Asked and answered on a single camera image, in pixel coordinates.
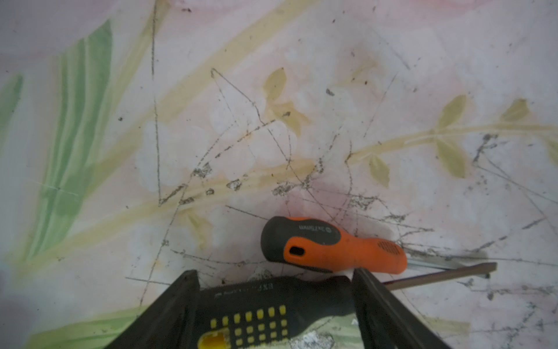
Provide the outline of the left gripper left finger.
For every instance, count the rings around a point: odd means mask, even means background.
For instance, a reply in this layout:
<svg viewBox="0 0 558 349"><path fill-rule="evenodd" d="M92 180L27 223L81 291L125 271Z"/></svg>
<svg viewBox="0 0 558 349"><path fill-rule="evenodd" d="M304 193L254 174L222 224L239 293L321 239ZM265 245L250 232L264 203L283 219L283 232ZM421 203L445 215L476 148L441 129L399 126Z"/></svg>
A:
<svg viewBox="0 0 558 349"><path fill-rule="evenodd" d="M198 273L186 270L108 348L189 348L201 295Z"/></svg>

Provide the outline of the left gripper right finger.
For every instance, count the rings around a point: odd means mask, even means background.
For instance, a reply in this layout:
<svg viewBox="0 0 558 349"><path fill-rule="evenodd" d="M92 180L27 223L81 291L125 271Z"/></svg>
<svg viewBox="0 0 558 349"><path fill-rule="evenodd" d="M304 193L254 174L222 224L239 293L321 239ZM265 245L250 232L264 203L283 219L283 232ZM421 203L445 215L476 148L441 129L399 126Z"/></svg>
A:
<svg viewBox="0 0 558 349"><path fill-rule="evenodd" d="M365 348L447 348L371 272L353 273L352 294Z"/></svg>

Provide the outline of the black yellow dotted screwdriver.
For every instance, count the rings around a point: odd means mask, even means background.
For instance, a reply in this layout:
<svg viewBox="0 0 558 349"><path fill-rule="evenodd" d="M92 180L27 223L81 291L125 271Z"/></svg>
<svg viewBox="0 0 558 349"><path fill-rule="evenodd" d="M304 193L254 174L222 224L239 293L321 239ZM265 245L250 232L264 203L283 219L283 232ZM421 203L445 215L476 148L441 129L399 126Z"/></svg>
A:
<svg viewBox="0 0 558 349"><path fill-rule="evenodd" d="M496 263L385 282L395 290L497 269ZM352 277L308 282L282 276L201 291L190 348L252 348L285 342L323 318L355 314Z"/></svg>

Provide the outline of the large orange black screwdriver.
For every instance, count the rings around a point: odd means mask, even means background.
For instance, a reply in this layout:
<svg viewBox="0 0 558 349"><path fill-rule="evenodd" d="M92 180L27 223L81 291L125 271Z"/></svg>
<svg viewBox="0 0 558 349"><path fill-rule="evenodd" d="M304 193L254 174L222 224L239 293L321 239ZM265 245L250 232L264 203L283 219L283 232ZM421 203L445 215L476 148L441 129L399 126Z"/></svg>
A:
<svg viewBox="0 0 558 349"><path fill-rule="evenodd" d="M408 266L454 270L444 263L409 260L401 246L383 238L358 238L326 221L276 216L264 226L261 249L273 263L323 273L364 268L398 275Z"/></svg>

